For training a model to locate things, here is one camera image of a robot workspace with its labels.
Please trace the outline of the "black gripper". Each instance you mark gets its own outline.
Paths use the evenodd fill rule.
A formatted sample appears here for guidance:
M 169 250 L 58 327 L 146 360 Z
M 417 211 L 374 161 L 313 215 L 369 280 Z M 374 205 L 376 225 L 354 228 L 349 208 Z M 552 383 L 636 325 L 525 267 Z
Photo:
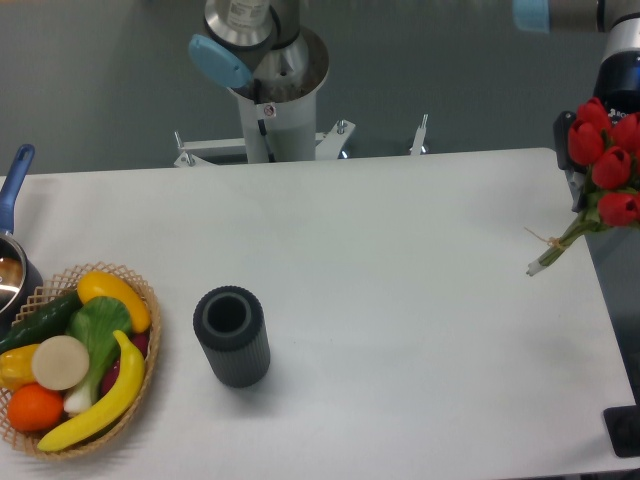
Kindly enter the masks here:
M 617 121 L 639 111 L 639 52 L 625 51 L 607 58 L 600 66 L 593 96 L 598 98 L 609 116 Z M 568 137 L 576 119 L 571 111 L 561 112 L 553 123 L 553 136 L 558 168 L 564 172 L 572 196 L 573 212 L 586 205 L 583 188 L 587 169 L 576 164 L 569 155 Z

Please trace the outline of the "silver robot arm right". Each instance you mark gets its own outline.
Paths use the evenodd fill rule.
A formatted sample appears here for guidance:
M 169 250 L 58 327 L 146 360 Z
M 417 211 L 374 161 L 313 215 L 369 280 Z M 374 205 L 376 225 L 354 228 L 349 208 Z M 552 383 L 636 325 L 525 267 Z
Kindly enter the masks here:
M 593 95 L 619 120 L 639 111 L 639 3 L 633 0 L 514 1 L 523 31 L 598 32 L 607 36 Z

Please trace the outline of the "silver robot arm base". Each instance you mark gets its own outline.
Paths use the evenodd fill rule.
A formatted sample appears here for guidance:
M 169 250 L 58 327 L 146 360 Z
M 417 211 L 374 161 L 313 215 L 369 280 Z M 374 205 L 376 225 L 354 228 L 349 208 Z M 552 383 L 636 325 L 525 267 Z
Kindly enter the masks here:
M 329 55 L 300 23 L 299 1 L 208 1 L 188 52 L 216 84 L 256 103 L 301 99 L 323 86 Z

